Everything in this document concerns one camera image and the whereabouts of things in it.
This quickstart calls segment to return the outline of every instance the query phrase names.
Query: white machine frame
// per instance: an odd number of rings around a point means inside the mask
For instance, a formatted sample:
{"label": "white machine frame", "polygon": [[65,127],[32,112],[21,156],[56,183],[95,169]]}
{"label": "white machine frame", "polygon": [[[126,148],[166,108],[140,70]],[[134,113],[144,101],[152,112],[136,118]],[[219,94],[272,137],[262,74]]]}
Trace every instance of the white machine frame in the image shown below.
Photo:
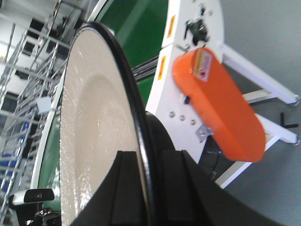
{"label": "white machine frame", "polygon": [[[207,26],[209,41],[200,41],[197,46],[194,46],[190,32],[187,33],[186,39],[183,37],[186,23],[199,19],[203,19]],[[297,105],[300,101],[298,95],[224,43],[223,17],[219,0],[169,1],[162,50],[146,110],[155,115],[165,126],[176,150],[187,150],[196,162],[201,157],[205,145],[204,138],[210,132],[192,106],[184,104],[185,96],[173,80],[172,66],[178,56],[204,45],[215,53],[221,63],[233,68],[262,88],[243,95],[249,103],[275,97],[292,105]],[[292,144],[300,142],[298,135],[260,115],[257,117],[266,132],[266,150],[278,140]],[[225,188],[251,164],[251,162],[235,162],[216,180],[216,183],[221,188]]]}

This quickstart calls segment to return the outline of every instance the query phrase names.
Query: green panel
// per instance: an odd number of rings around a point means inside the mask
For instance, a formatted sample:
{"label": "green panel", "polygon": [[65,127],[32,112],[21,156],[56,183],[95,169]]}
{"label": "green panel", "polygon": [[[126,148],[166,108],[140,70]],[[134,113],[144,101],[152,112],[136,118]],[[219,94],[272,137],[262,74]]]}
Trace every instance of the green panel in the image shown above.
{"label": "green panel", "polygon": [[144,106],[146,106],[146,103],[149,99],[151,85],[152,85],[153,80],[154,80],[154,76],[151,76],[147,79],[144,79],[144,80],[138,82],[138,88],[139,88]]}
{"label": "green panel", "polygon": [[95,21],[115,32],[132,67],[157,56],[168,0],[110,0]]}
{"label": "green panel", "polygon": [[38,188],[52,188],[55,193],[55,199],[53,201],[45,202],[44,207],[51,207],[55,211],[61,211],[59,152],[60,116],[56,116],[53,118],[52,125],[49,131],[38,186]]}

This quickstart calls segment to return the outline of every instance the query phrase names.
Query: bolt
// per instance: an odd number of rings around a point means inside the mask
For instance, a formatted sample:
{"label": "bolt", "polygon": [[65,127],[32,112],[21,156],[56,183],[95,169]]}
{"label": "bolt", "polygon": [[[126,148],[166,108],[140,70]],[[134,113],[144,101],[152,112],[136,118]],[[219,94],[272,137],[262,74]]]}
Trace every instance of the bolt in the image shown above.
{"label": "bolt", "polygon": [[180,116],[180,120],[181,120],[181,121],[184,121],[184,120],[185,120],[185,115],[182,114],[182,115]]}
{"label": "bolt", "polygon": [[170,117],[170,118],[175,117],[175,113],[174,113],[174,112],[170,112],[170,113],[169,113],[169,117]]}
{"label": "bolt", "polygon": [[176,47],[179,49],[179,50],[182,50],[183,52],[187,53],[188,50],[186,47],[182,47],[182,46],[179,46],[179,45],[176,45]]}
{"label": "bolt", "polygon": [[207,132],[208,132],[208,134],[209,134],[210,136],[214,135],[214,132],[213,132],[213,130],[212,130],[211,127],[208,127],[208,128],[207,128]]}
{"label": "bolt", "polygon": [[194,126],[196,123],[197,123],[197,122],[196,122],[194,119],[190,121],[190,125],[191,125],[191,126]]}
{"label": "bolt", "polygon": [[186,45],[185,45],[185,49],[186,49],[186,51],[188,52],[188,50],[190,49],[190,45],[189,45],[189,44],[186,44]]}

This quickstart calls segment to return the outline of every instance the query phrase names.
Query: white disc surface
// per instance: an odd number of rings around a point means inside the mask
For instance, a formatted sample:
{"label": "white disc surface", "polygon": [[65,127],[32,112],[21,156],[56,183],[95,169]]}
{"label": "white disc surface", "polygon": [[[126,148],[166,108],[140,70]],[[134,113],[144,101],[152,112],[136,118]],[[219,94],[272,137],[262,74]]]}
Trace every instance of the white disc surface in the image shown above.
{"label": "white disc surface", "polygon": [[106,177],[116,152],[137,151],[133,117],[115,59],[92,29],[75,40],[63,90],[60,189],[69,225]]}

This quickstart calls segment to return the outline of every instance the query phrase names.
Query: gray floor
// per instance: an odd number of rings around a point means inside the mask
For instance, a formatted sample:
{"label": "gray floor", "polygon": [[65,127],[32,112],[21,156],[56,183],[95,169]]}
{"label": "gray floor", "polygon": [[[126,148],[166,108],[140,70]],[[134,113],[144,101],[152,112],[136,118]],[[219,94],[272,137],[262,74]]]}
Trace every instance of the gray floor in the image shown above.
{"label": "gray floor", "polygon": [[[258,65],[294,93],[301,95],[301,1],[221,0],[225,19],[225,42]],[[254,86],[230,71],[243,92]],[[253,106],[255,111],[280,123],[301,124],[301,107],[277,99]],[[301,134],[301,128],[290,129]],[[301,225],[301,146],[278,141],[263,160],[252,164],[226,190],[287,226]]]}

